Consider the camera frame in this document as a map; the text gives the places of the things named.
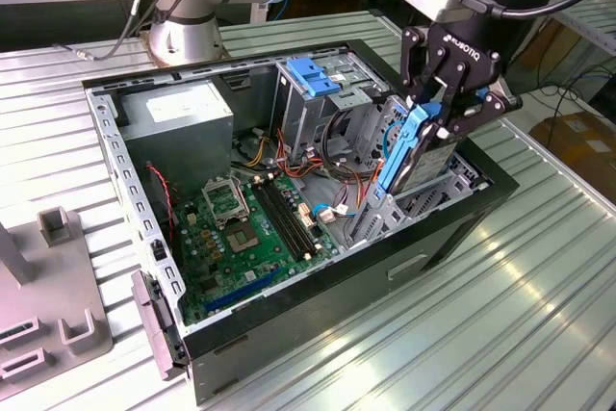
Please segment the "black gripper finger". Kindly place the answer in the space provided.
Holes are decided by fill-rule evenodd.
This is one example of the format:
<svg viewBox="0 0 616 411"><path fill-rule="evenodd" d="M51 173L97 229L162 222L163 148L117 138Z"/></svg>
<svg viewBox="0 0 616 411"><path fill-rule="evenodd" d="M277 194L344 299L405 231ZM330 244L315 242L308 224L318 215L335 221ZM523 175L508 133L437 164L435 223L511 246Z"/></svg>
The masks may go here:
<svg viewBox="0 0 616 411"><path fill-rule="evenodd" d="M442 73L448 60L448 47L441 25L402 30L400 77L415 103L427 103L444 85Z"/></svg>
<svg viewBox="0 0 616 411"><path fill-rule="evenodd" d="M436 76L446 85L441 111L435 117L435 139L458 141L507 113L522 108L517 96L491 90L497 83L498 64L456 62L441 64Z"/></svg>

